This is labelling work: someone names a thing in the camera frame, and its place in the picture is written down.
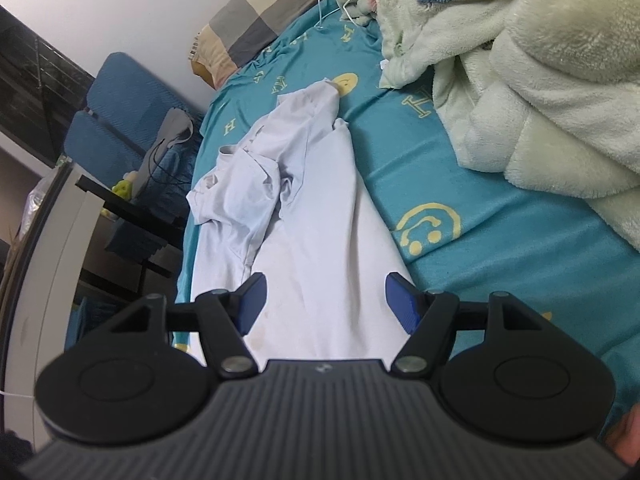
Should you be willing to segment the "person's right hand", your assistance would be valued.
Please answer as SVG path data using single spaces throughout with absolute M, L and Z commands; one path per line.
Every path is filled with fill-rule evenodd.
M 634 404 L 628 413 L 606 434 L 605 444 L 629 466 L 640 457 L 640 405 Z

